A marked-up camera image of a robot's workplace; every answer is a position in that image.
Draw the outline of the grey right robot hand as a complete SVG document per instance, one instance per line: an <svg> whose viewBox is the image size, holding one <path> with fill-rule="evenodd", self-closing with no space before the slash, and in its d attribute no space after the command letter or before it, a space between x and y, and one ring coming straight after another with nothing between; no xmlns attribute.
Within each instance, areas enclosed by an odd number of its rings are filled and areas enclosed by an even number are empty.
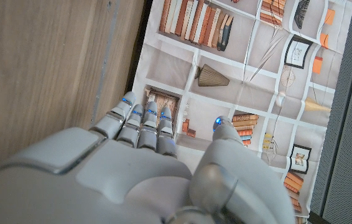
<svg viewBox="0 0 352 224"><path fill-rule="evenodd" d="M293 223L272 169L216 118L195 171L168 108L133 92L92 128L68 128L0 165L0 223Z"/></svg>

